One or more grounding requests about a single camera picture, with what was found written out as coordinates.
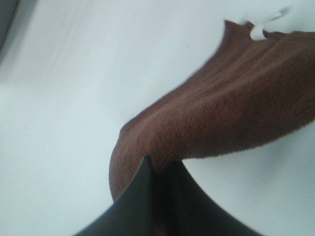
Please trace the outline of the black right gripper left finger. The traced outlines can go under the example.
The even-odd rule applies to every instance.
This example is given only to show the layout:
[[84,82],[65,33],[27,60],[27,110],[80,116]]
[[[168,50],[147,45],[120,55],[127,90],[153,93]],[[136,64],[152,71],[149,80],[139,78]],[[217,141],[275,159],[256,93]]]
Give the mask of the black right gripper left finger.
[[120,197],[78,236],[153,236],[154,169],[144,156],[136,174]]

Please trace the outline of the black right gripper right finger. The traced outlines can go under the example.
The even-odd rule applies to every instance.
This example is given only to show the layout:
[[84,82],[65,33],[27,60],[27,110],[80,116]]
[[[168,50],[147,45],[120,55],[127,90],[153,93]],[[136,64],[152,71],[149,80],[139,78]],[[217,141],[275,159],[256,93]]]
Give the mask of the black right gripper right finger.
[[167,236],[256,236],[251,229],[214,202],[182,162],[163,174],[166,187]]

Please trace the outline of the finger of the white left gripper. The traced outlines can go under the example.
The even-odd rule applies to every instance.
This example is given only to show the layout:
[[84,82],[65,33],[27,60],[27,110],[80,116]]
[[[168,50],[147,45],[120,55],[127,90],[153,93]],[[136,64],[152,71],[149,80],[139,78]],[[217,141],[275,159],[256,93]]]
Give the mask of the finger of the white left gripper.
[[250,30],[250,38],[254,41],[262,41],[267,40],[267,36],[265,36],[265,27],[268,23],[273,22],[275,20],[278,20],[285,15],[287,15],[290,12],[290,6],[287,6],[281,10],[278,10],[277,12],[271,14],[270,16],[266,17],[262,21],[254,24],[253,27]]

